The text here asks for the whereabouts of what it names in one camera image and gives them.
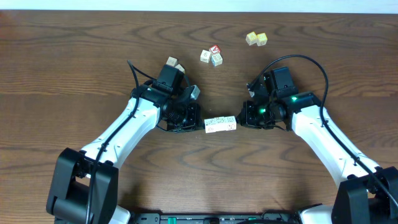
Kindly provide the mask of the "white block letter O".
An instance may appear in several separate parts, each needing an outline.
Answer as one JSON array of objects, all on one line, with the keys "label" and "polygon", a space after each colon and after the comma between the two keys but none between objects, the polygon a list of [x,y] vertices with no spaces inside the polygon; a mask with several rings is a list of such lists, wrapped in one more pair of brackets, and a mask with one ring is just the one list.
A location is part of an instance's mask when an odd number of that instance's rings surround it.
[{"label": "white block letter O", "polygon": [[226,129],[225,117],[215,118],[215,131],[224,131]]}]

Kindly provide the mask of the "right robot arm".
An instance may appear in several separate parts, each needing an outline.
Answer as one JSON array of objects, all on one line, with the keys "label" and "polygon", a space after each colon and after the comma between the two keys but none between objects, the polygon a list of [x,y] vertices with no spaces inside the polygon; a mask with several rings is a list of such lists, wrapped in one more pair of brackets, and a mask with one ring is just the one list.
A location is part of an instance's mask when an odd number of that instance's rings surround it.
[{"label": "right robot arm", "polygon": [[332,206],[299,210],[299,223],[397,223],[397,169],[382,168],[361,152],[314,93],[298,91],[287,67],[263,72],[247,88],[252,99],[237,122],[254,129],[284,123],[310,146],[338,188]]}]

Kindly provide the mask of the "white block with picture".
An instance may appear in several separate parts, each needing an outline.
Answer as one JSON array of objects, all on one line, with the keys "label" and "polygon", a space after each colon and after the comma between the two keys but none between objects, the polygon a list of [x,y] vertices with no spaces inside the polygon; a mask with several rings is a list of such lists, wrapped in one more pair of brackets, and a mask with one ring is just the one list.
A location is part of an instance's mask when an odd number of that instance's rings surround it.
[{"label": "white block with picture", "polygon": [[234,116],[225,116],[224,117],[224,130],[231,131],[236,130],[236,118]]}]

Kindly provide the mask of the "white block letter A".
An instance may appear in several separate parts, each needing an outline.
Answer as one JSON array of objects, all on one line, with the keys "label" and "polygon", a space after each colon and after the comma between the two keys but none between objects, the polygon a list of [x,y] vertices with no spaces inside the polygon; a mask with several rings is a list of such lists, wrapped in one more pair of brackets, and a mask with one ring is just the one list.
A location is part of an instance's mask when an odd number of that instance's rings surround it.
[{"label": "white block letter A", "polygon": [[205,132],[206,133],[213,133],[216,132],[216,119],[210,118],[205,119]]}]

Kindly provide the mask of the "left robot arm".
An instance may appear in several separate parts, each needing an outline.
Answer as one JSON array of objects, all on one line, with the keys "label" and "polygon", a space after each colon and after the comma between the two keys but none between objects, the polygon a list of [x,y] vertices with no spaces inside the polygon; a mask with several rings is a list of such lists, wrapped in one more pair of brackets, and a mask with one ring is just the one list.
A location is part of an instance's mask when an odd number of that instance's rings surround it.
[{"label": "left robot arm", "polygon": [[158,78],[137,84],[121,115],[79,151],[66,148],[57,158],[46,211],[56,223],[129,223],[131,213],[118,205],[119,170],[137,143],[165,121],[169,133],[201,130],[196,85],[164,65]]}]

